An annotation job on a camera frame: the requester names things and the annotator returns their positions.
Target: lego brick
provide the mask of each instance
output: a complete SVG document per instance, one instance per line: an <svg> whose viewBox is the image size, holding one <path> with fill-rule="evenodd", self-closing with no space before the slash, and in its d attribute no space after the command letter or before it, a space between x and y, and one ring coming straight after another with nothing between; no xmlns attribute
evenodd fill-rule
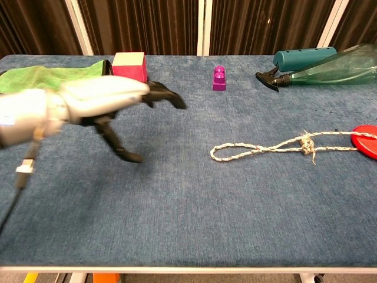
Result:
<svg viewBox="0 0 377 283"><path fill-rule="evenodd" d="M223 66L216 66L213 70L212 90L226 90L226 73Z"/></svg>
<svg viewBox="0 0 377 283"><path fill-rule="evenodd" d="M147 82L147 61L144 52L118 52L112 65L114 75Z"/></svg>

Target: rope loop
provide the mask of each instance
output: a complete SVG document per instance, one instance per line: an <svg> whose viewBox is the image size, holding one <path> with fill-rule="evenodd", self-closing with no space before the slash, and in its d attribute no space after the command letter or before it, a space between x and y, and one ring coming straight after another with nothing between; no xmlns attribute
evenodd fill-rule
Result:
<svg viewBox="0 0 377 283"><path fill-rule="evenodd" d="M311 137L325 135L325 134L337 134L337 135L345 135L345 134L353 134L356 136L362 136L362 137L370 137L372 139L377 140L377 136L374 134L369 133L360 133L358 131L321 131L317 133L308 133L305 131L305 134L301 134L301 136L294 137L290 140L283 141L282 143L279 143L275 146L270 147L264 147L264 146L256 146L253 144L248 143L224 143L219 146L215 146L210 154L211 158L217 162L229 162L231 160L236 160L243 158L245 156L254 155L256 153L266 153L266 152L302 152L304 155L312 154L312 162L315 164L315 156L316 152L320 150L340 150L340 151L357 151L358 149L355 147L341 147L341 146L323 146L323 147L314 147L314 141L311 139ZM299 142L301 147L291 147L288 149L280 149L280 147L285 146L290 143ZM220 149L225 149L227 147L244 147L247 149L252 149L248 152L239 153L234 156L230 157L216 157L214 154L216 151Z"/></svg>

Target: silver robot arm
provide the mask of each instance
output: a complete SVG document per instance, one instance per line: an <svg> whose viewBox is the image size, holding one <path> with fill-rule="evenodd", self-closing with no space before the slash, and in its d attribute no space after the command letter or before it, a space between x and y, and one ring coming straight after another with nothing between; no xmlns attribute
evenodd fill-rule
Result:
<svg viewBox="0 0 377 283"><path fill-rule="evenodd" d="M114 75L68 81L56 93L30 89L3 94L0 95L0 149L52 136L61 131L64 123L71 123L94 126L117 156L128 162L141 162L141 156L123 148L110 121L124 108L138 103L153 107L160 100L186 109L182 98L161 83L144 84Z"/></svg>

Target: red disc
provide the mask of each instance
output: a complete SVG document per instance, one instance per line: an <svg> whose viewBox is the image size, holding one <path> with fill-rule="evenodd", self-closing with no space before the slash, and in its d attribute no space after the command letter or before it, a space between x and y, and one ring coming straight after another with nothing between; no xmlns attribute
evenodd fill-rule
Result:
<svg viewBox="0 0 377 283"><path fill-rule="evenodd" d="M377 136L377 126L361 125L354 128L353 131L359 133L374 134ZM377 160L377 140L371 137L362 137L351 134L351 141L353 145L359 149L363 154Z"/></svg>

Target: brown curtain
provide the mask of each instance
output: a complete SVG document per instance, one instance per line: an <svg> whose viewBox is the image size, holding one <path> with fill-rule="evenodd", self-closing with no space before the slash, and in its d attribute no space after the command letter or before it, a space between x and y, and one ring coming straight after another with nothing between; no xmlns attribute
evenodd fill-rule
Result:
<svg viewBox="0 0 377 283"><path fill-rule="evenodd" d="M315 48L335 0L214 0L211 55Z"/></svg>
<svg viewBox="0 0 377 283"><path fill-rule="evenodd" d="M64 0L0 0L0 56L81 55Z"/></svg>
<svg viewBox="0 0 377 283"><path fill-rule="evenodd" d="M350 0L330 45L342 51L360 43L377 44L377 0Z"/></svg>
<svg viewBox="0 0 377 283"><path fill-rule="evenodd" d="M199 0L78 0L96 55L196 55Z"/></svg>

